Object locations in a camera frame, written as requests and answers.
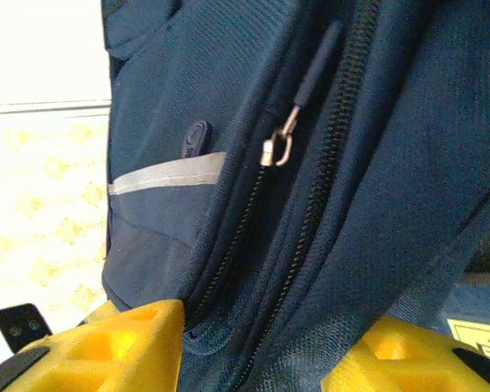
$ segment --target metal zipper pull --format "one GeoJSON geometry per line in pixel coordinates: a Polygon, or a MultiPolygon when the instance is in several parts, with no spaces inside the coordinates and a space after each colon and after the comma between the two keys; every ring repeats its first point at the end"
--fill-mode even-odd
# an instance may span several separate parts
{"type": "Polygon", "coordinates": [[[309,70],[298,88],[296,97],[294,98],[294,107],[292,108],[287,121],[283,127],[274,131],[270,139],[263,142],[263,154],[261,155],[260,160],[261,166],[270,167],[276,165],[277,167],[281,167],[288,162],[292,149],[292,133],[296,128],[297,116],[301,109],[307,105],[316,84],[318,84],[318,80],[325,70],[328,60],[334,52],[334,49],[337,48],[337,44],[341,38],[341,31],[342,26],[338,21],[332,23],[327,29],[327,32],[319,45],[316,56],[312,60],[312,64],[310,64],[309,70]],[[282,157],[279,160],[274,161],[274,153],[276,151],[276,143],[278,140],[285,144],[285,148],[282,157]]]}

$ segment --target backpack pocket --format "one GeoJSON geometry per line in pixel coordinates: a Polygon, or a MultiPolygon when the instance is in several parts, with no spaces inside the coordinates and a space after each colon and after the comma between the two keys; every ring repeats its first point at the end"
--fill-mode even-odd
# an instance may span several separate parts
{"type": "Polygon", "coordinates": [[[104,282],[117,288],[111,294],[131,298],[130,307],[142,305],[161,283],[174,290],[170,282],[189,273],[191,247],[224,161],[225,153],[178,159],[109,184],[113,246],[104,282]]]}

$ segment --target backpack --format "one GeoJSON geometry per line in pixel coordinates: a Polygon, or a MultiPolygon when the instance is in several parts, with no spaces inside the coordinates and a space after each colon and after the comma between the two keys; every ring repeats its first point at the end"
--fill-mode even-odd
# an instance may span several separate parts
{"type": "Polygon", "coordinates": [[[318,391],[429,326],[490,217],[490,0],[103,0],[120,309],[185,304],[179,391],[318,391]]]}

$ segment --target gray reflective strip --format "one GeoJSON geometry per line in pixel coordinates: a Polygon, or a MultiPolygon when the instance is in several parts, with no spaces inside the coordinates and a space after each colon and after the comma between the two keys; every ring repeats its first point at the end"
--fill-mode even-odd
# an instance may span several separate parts
{"type": "Polygon", "coordinates": [[[109,184],[109,194],[126,194],[163,186],[215,184],[224,160],[225,153],[212,153],[145,167],[114,180],[113,184],[109,184]]]}

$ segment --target yellow label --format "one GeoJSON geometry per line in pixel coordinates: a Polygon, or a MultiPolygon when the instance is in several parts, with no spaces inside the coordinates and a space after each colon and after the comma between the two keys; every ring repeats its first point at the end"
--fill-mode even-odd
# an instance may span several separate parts
{"type": "Polygon", "coordinates": [[[472,345],[490,358],[490,325],[447,318],[455,339],[472,345]]]}

